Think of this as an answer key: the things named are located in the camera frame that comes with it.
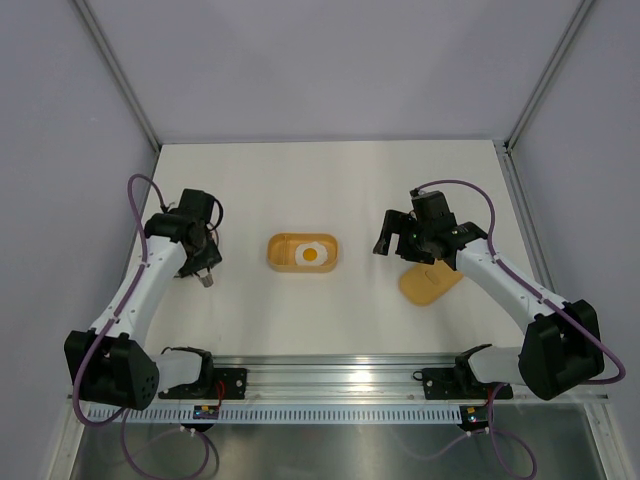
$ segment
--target yellow plastic container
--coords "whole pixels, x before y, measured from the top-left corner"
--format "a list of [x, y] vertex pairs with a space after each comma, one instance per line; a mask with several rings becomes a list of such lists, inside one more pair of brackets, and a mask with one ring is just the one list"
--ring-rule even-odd
[[[322, 265], [297, 265], [296, 249], [313, 242], [327, 249], [327, 260]], [[269, 240], [267, 262], [277, 272], [327, 273], [336, 267], [338, 251], [338, 241], [327, 233], [278, 233]]]

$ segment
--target gray wall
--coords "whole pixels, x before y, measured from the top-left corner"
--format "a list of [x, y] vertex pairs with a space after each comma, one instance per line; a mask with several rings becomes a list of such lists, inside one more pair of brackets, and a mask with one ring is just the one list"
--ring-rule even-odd
[[611, 387], [640, 473], [640, 3], [598, 2], [515, 160], [560, 293], [596, 307], [629, 376]]
[[0, 65], [0, 465], [33, 479], [70, 386], [64, 340], [119, 283], [126, 181], [154, 157], [65, 0], [4, 2]]
[[504, 138], [578, 0], [90, 0], [163, 143]]

